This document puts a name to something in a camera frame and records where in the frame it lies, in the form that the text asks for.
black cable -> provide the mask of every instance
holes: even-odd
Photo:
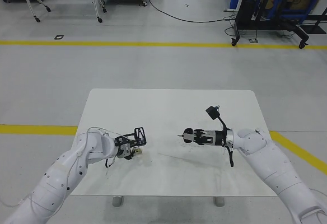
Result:
[[[168,14],[168,13],[162,11],[162,10],[159,10],[158,8],[156,8],[156,7],[152,4],[151,0],[148,0],[148,1],[149,1],[149,3],[152,5],[152,7],[154,7],[154,8],[155,8],[156,10],[158,10],[159,12],[162,12],[162,13],[165,14],[165,15],[168,15],[168,16],[170,16],[170,17],[172,17],[172,18],[175,18],[175,19],[177,19],[177,20],[184,21],[184,22],[192,22],[192,23],[195,23],[195,24],[207,24],[207,23],[210,23],[210,22],[220,22],[220,21],[229,21],[229,20],[233,20],[233,19],[226,19],[226,18],[230,18],[230,17],[232,17],[232,16],[226,16],[226,17],[224,17],[223,19],[220,19],[220,20],[212,20],[212,21],[190,21],[190,20],[183,20],[182,18],[177,18],[177,17],[172,16],[172,15],[170,15],[170,14]]]
[[[316,22],[310,22],[308,24],[316,24]],[[320,22],[319,24],[327,24],[327,22]],[[302,24],[302,25],[307,25],[307,24]]]
[[[228,36],[235,36],[235,35],[231,35],[231,34],[228,34],[227,33],[227,30],[229,30],[229,29],[232,29],[233,27],[228,27],[227,29],[225,29],[225,33],[228,35]]]

black frame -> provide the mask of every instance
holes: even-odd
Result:
[[[247,7],[249,8],[250,13],[253,15],[255,11],[255,4],[253,2],[259,0],[242,0],[240,9],[237,13],[235,23],[233,25],[233,30],[235,32],[235,38],[232,38],[232,46],[236,46],[237,42],[240,40],[239,30],[287,30],[289,32],[293,31],[297,36],[302,40],[299,44],[299,48],[302,49],[307,45],[309,36],[301,30],[297,23],[285,18],[281,18],[280,15],[287,3],[287,0],[283,0],[281,5],[278,7],[277,12],[275,13],[274,19],[261,21],[261,17],[267,6],[268,0],[264,0],[260,6],[260,10],[256,15],[256,19],[252,20],[251,17],[245,15],[247,13]]]

metal stand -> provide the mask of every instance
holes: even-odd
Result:
[[[51,9],[50,9],[46,4],[44,4],[41,0],[38,0],[38,2],[41,3],[41,4],[46,8],[46,10],[47,10],[48,12],[51,12],[51,11],[52,11],[52,10],[51,10]],[[35,18],[35,21],[36,21],[36,22],[40,22],[40,19],[36,16],[36,14],[35,14],[34,11],[33,11],[33,8],[31,7],[30,0],[27,0],[27,4],[28,4],[28,6],[29,6],[29,9],[30,9],[31,13],[33,14],[33,17]]]
[[[321,14],[320,18],[314,25],[302,25],[300,26],[307,34],[326,34],[326,32],[319,26],[321,20],[324,19],[327,13],[327,7],[324,12]]]
[[[96,13],[96,18],[99,23],[102,23],[102,19],[99,17],[99,12],[97,11],[97,5],[96,5],[96,0],[93,2],[94,7],[95,7],[95,13]]]
[[[225,206],[225,199],[224,197],[213,197],[213,202],[217,207]]]
[[[255,21],[251,20],[254,13],[255,2],[250,0],[242,0],[240,9],[237,13],[235,23],[233,25],[233,30],[235,32],[235,38],[232,38],[232,46],[236,46],[237,42],[240,40],[239,30],[287,30],[294,32],[302,40],[299,44],[299,48],[302,49],[307,45],[309,36],[301,30],[294,21],[289,21],[281,18],[280,15],[287,3],[287,0],[282,0],[282,3],[278,7],[275,18],[271,20],[261,21],[263,11],[267,6],[268,1],[264,0],[260,9],[257,13]]]
[[[98,1],[99,5],[101,6],[103,13],[107,13],[108,11],[105,8],[105,1],[104,0],[97,0],[97,1]]]
[[[113,197],[113,206],[120,207],[124,203],[124,196],[115,196]]]

stand leg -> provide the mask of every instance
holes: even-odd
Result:
[[[37,16],[34,14],[33,8],[31,7],[30,0],[27,0],[27,4],[28,4],[28,6],[29,6],[29,9],[30,9],[31,13],[33,14],[33,17],[35,18],[35,21],[36,21],[36,22],[40,22],[40,19],[37,18]]]
[[[37,0],[40,4],[42,4],[43,6],[45,6],[45,9],[48,11],[48,12],[51,12],[51,9],[46,5],[44,4],[44,2],[42,2],[41,0]]]
[[[225,205],[224,197],[213,197],[213,202],[217,207],[223,207]]]
[[[120,207],[124,202],[124,196],[115,196],[113,197],[113,206]]]
[[[94,0],[94,7],[95,7],[95,13],[96,13],[96,18],[99,23],[102,23],[102,19],[99,17],[99,12],[97,11],[97,5],[96,5],[96,0]]]

table leg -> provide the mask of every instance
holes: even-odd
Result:
[[[120,207],[124,202],[124,196],[114,196],[113,197],[113,206]]]
[[[225,205],[224,197],[213,197],[213,202],[217,207],[223,207]]]

